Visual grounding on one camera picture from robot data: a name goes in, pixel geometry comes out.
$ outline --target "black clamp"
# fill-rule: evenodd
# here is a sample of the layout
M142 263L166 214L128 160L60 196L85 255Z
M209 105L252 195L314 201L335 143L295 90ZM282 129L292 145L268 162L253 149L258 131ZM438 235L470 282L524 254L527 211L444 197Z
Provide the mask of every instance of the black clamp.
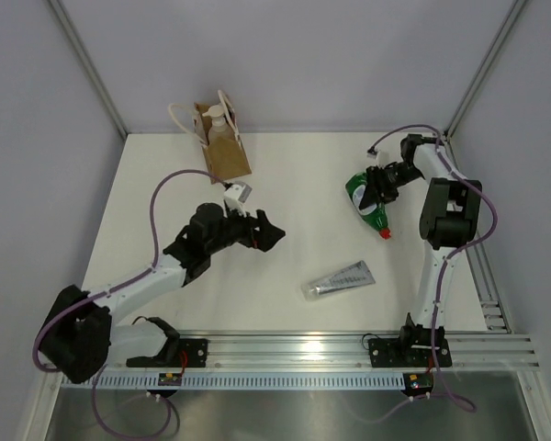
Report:
M156 356L136 356L127 360L127 368L181 368L182 353L186 353L189 368L205 368L208 356L206 338L181 338L168 322L159 317L145 318L163 331L167 340Z
M210 257L234 243L263 252L271 250L286 232L271 224L261 209L257 218L227 211L218 204L200 205L188 225L167 246L164 254L175 258L186 269L184 285L210 268Z
M400 142L402 162L391 163L384 167L375 165L366 168L367 184L359 209L395 201L399 196L398 188L422 177L420 170L414 166L414 154L417 147L423 144L436 144L436 138L409 134ZM367 152L376 154L373 147Z

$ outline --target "metal floor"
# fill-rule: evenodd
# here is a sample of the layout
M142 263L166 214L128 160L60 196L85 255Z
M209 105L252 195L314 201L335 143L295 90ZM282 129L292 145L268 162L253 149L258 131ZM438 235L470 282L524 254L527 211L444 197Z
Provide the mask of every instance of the metal floor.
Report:
M178 391L181 426L172 421L159 439L180 441L370 441L535 440L518 380L513 374L445 375L452 389L472 399L478 413L431 400L406 406L382 424L383 415L405 397L398 391ZM101 390L98 407L106 422L126 435L147 435L163 423L165 410L153 400L122 405L135 392ZM47 439L111 440L96 424L89 390L61 389Z

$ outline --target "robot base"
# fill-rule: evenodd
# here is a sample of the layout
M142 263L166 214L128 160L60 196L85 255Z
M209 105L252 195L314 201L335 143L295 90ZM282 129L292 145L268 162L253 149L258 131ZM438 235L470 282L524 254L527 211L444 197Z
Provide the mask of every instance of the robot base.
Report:
M372 368L428 368L432 365L433 354L430 349L402 349L397 339L389 338L371 338L367 345ZM446 339L443 339L436 353L441 368L453 365Z

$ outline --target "bottle label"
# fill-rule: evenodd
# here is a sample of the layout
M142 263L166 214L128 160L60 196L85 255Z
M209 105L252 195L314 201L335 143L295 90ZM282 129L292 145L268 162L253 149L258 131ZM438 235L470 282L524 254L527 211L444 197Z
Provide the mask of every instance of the bottle label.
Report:
M365 185L361 185L358 188L355 189L353 192L353 195L351 196L351 199L353 200L353 205L355 205L355 208L362 216L367 216L368 214L373 213L376 208L377 204L372 204L369 207L365 207L364 209L359 209L359 204L361 204L361 199L364 198L365 193Z

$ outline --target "soap dispenser bottle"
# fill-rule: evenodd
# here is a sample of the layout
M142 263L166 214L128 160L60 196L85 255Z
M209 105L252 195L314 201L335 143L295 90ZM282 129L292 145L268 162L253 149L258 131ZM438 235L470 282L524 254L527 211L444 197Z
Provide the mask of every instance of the soap dispenser bottle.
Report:
M212 143L217 138L226 138L228 140L237 141L235 132L224 118L224 107L221 104L211 106L208 112L203 114L204 117L212 118L212 127L208 131L208 142Z

